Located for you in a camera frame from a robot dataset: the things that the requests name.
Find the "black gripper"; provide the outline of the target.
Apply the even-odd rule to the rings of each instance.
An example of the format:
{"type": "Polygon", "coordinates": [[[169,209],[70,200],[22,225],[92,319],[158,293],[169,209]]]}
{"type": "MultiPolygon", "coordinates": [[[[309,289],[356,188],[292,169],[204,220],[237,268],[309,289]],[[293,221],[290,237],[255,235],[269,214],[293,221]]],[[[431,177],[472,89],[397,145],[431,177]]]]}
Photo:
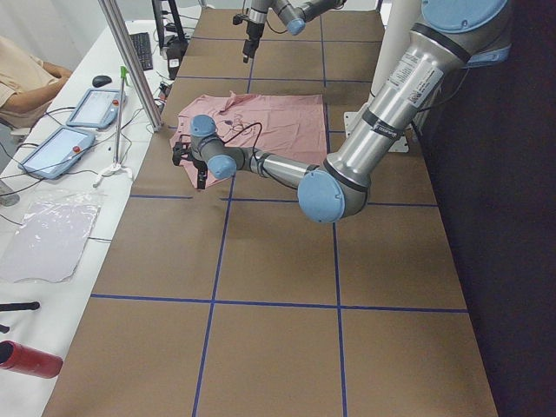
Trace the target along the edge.
{"type": "Polygon", "coordinates": [[[198,170],[197,178],[196,178],[196,187],[199,190],[203,190],[206,188],[206,182],[208,178],[208,166],[205,161],[194,160],[193,164],[195,168],[198,170]]]}
{"type": "Polygon", "coordinates": [[[262,38],[265,28],[265,23],[257,23],[248,21],[247,26],[247,36],[248,39],[244,42],[242,48],[242,61],[248,63],[250,60],[255,58],[255,53],[257,51],[257,42],[262,38]]]}

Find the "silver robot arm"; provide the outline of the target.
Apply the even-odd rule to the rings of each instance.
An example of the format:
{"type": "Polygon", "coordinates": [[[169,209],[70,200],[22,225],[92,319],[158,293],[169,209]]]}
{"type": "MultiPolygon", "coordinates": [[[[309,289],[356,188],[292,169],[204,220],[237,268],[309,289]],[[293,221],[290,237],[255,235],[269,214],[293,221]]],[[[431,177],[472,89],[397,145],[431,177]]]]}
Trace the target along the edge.
{"type": "Polygon", "coordinates": [[[454,70],[506,60],[513,4],[510,1],[423,1],[408,32],[409,45],[376,96],[365,103],[340,149],[320,166],[267,153],[254,146],[229,147],[214,120],[195,116],[185,158],[199,176],[222,180],[239,170],[296,189],[304,214],[337,222],[367,203],[370,174],[403,135],[429,97],[454,70]]]}
{"type": "Polygon", "coordinates": [[[248,63],[255,58],[270,10],[277,15],[290,35],[297,36],[305,29],[306,23],[329,10],[338,10],[344,4],[345,1],[322,0],[306,1],[294,7],[287,0],[252,1],[247,13],[236,14],[233,17],[233,25],[247,23],[247,39],[242,49],[242,61],[248,63]]]}

